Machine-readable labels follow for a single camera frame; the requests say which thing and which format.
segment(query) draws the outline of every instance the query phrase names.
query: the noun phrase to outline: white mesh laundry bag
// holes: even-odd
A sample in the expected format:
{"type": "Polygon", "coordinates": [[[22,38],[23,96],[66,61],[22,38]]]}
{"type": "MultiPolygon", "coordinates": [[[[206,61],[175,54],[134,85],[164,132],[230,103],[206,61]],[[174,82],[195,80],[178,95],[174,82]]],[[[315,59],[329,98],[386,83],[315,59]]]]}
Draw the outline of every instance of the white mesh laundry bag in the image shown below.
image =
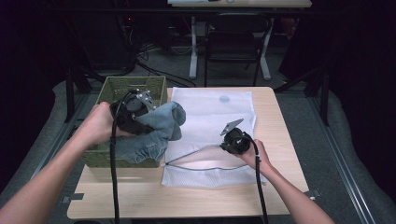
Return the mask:
{"type": "Polygon", "coordinates": [[[186,122],[180,127],[181,139],[169,142],[165,152],[163,185],[216,188],[256,183],[252,168],[219,147],[222,130],[237,119],[243,120],[237,128],[254,137],[251,91],[174,88],[172,101],[183,106],[186,122]]]}

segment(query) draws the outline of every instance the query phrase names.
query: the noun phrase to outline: black chair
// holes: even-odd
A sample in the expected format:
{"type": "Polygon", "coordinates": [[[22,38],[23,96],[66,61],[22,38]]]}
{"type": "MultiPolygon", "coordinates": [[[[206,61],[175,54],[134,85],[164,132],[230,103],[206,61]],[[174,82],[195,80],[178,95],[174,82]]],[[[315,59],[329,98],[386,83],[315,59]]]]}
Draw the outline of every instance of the black chair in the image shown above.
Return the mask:
{"type": "Polygon", "coordinates": [[[250,63],[255,63],[252,86],[256,86],[262,48],[271,25],[269,18],[256,13],[221,13],[207,22],[205,87],[208,62],[247,63],[247,67],[250,63]]]}

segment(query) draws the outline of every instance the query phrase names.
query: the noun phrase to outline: plastic storage basket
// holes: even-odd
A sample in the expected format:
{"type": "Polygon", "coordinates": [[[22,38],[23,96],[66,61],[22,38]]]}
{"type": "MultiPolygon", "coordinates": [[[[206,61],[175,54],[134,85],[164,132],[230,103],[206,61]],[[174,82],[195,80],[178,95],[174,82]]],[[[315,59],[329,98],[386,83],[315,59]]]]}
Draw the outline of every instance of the plastic storage basket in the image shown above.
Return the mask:
{"type": "MultiPolygon", "coordinates": [[[[96,101],[113,102],[119,100],[130,89],[149,90],[153,103],[160,106],[167,101],[165,77],[108,77],[96,101]]],[[[110,167],[110,148],[106,144],[88,148],[82,159],[89,167],[110,167]]],[[[130,163],[116,156],[117,167],[158,167],[160,163],[154,159],[146,159],[140,163],[130,163]]]]}

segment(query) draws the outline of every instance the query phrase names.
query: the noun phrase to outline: person's left hand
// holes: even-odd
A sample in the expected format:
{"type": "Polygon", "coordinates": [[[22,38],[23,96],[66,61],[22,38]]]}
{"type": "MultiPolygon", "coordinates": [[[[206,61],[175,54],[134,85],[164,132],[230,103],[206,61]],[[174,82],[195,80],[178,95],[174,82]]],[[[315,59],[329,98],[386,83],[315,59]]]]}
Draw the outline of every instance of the person's left hand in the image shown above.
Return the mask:
{"type": "MultiPolygon", "coordinates": [[[[80,137],[87,147],[104,143],[110,139],[113,126],[109,103],[94,105],[90,114],[80,124],[73,137],[80,137]]],[[[116,136],[131,136],[117,127],[116,136]]]]}

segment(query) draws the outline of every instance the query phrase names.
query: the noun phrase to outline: gray-blue garment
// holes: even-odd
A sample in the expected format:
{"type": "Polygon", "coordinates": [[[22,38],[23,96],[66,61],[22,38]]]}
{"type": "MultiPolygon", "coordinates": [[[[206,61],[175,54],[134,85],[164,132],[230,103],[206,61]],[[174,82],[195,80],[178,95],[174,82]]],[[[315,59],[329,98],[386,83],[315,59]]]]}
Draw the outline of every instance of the gray-blue garment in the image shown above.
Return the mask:
{"type": "Polygon", "coordinates": [[[180,126],[186,121],[186,112],[180,104],[169,102],[136,120],[154,131],[132,137],[117,137],[116,154],[131,163],[139,163],[147,158],[160,161],[168,141],[181,138],[180,126]]]}

